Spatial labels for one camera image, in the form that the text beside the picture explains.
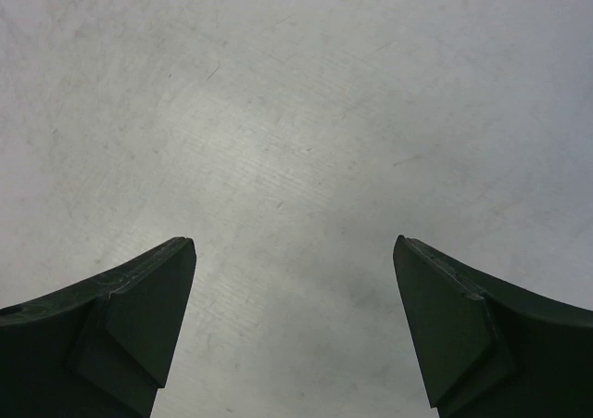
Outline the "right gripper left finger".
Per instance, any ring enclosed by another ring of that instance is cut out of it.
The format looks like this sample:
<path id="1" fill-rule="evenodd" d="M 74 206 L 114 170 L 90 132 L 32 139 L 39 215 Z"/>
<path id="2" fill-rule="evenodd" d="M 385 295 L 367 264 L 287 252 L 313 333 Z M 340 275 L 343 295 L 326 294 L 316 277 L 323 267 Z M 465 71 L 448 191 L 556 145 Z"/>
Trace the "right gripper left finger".
<path id="1" fill-rule="evenodd" d="M 170 373 L 196 269 L 172 239 L 1 310 L 4 417 L 148 417 Z"/>

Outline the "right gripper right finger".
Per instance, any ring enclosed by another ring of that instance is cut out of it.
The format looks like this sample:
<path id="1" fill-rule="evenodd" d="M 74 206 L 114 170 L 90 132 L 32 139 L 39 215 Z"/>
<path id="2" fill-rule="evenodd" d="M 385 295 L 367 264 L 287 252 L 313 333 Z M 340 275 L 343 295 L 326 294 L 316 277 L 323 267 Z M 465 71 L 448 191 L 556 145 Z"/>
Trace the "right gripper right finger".
<path id="1" fill-rule="evenodd" d="M 427 398 L 439 416 L 591 416 L 591 311 L 404 235 L 393 261 Z"/>

